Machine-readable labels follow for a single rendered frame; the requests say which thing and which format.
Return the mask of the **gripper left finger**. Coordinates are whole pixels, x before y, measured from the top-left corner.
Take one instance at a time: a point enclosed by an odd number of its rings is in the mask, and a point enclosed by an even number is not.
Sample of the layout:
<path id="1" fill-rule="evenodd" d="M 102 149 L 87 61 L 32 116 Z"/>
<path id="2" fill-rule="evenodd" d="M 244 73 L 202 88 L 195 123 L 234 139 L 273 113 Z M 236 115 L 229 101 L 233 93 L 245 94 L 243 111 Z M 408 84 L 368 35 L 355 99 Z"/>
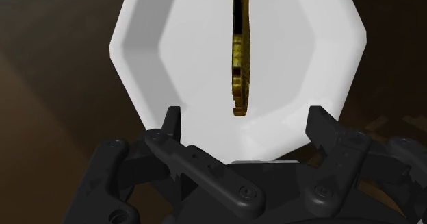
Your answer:
<path id="1" fill-rule="evenodd" d="M 160 129 L 145 132 L 148 153 L 129 157 L 123 140 L 96 149 L 62 224 L 142 224 L 127 203 L 136 184 L 169 177 L 192 180 L 242 219 L 256 219 L 266 208 L 264 191 L 195 145 L 181 139 L 181 109 L 170 106 Z"/>

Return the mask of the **gold flat utensil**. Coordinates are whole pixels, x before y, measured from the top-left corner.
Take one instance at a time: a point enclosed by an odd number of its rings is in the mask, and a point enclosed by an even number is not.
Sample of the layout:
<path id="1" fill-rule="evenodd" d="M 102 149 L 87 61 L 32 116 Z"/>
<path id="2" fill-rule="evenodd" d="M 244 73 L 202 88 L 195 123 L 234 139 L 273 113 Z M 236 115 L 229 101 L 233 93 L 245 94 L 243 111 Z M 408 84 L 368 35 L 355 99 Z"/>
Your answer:
<path id="1" fill-rule="evenodd" d="M 246 116 L 250 87 L 249 0 L 233 0 L 231 87 L 234 116 Z"/>

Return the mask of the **white octagonal bowl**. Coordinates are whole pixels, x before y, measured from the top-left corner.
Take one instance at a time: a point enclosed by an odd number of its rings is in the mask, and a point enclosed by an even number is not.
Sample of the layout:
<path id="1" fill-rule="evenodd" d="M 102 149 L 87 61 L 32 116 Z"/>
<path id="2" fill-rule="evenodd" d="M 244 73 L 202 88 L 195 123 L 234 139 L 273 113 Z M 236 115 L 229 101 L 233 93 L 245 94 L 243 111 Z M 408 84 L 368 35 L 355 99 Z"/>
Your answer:
<path id="1" fill-rule="evenodd" d="M 308 143 L 309 108 L 338 117 L 367 39 L 352 0 L 250 0 L 250 93 L 233 115 L 233 0 L 124 0 L 110 58 L 145 128 L 181 107 L 184 145 L 223 163 Z"/>

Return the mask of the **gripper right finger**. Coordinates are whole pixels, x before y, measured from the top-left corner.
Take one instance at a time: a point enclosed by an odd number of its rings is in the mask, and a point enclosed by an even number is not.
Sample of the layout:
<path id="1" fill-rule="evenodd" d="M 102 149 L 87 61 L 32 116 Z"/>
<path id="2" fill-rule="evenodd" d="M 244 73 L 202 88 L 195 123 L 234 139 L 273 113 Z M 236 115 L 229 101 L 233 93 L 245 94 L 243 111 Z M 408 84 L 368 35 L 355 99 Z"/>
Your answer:
<path id="1" fill-rule="evenodd" d="M 306 135 L 325 151 L 304 189 L 304 224 L 427 224 L 427 148 L 410 138 L 387 144 L 309 109 Z"/>

